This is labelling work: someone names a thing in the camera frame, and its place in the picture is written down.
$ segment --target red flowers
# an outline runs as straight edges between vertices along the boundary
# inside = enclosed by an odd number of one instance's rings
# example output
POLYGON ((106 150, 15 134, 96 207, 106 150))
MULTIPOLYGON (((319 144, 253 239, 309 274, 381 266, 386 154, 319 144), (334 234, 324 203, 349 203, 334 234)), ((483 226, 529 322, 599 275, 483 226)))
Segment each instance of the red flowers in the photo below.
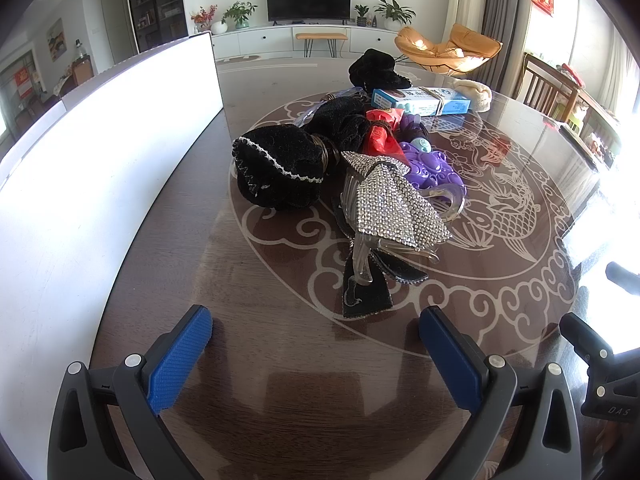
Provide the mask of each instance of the red flowers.
POLYGON ((217 5, 209 6, 209 10, 204 10, 203 7, 200 7, 200 12, 197 14, 192 14, 191 19, 196 23, 205 23, 206 25, 210 25, 211 20, 213 20, 213 15, 218 10, 217 5))

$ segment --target cardboard box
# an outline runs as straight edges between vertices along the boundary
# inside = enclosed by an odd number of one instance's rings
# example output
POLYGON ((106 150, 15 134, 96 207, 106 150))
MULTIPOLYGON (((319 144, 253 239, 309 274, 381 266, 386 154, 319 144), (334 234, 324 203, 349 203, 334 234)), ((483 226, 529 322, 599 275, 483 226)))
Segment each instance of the cardboard box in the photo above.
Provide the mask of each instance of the cardboard box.
POLYGON ((375 89, 371 104, 376 108, 404 108, 410 114, 422 116, 466 114, 471 101, 451 88, 425 88, 403 90, 375 89))

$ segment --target white sponge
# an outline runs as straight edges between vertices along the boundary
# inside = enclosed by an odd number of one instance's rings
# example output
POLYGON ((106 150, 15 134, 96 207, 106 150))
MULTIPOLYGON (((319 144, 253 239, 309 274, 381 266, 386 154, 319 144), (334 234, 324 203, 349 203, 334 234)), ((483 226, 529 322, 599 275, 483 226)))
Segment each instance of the white sponge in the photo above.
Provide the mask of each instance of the white sponge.
POLYGON ((464 97, 471 100, 470 108, 476 112, 485 112, 491 108, 491 89, 478 81, 459 79, 453 83, 453 88, 464 97))

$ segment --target orange chair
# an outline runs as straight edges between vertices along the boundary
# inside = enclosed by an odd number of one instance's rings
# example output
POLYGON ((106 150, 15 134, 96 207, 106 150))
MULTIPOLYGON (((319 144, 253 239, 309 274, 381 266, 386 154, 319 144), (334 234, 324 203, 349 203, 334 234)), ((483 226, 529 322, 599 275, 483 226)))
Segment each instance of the orange chair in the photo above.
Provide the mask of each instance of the orange chair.
POLYGON ((478 68, 500 52, 502 43, 455 23, 447 43, 434 44, 417 30, 405 27, 395 38, 403 56, 437 74, 462 75, 478 68))

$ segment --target door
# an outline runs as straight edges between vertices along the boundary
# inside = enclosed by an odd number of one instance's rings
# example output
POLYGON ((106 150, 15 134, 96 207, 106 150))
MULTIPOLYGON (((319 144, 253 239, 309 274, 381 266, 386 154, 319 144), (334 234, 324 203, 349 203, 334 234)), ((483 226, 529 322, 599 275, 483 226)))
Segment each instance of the door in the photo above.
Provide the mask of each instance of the door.
POLYGON ((120 63, 135 54, 129 38, 129 22, 124 0, 101 0, 104 25, 114 63, 120 63))

